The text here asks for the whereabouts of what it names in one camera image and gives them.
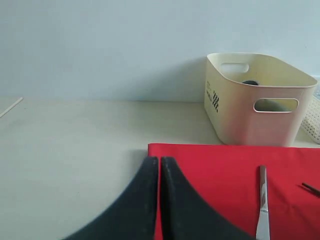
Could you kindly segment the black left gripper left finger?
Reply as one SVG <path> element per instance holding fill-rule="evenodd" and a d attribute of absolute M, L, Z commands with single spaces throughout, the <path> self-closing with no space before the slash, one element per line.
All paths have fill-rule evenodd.
<path fill-rule="evenodd" d="M 156 229 L 159 160 L 146 157 L 122 194 L 67 240 L 153 240 Z"/>

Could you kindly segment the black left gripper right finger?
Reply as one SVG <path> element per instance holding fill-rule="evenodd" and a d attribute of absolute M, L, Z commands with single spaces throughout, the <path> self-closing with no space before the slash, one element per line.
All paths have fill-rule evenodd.
<path fill-rule="evenodd" d="M 164 240 L 253 240 L 197 193 L 173 157 L 160 160 L 160 217 Z"/>

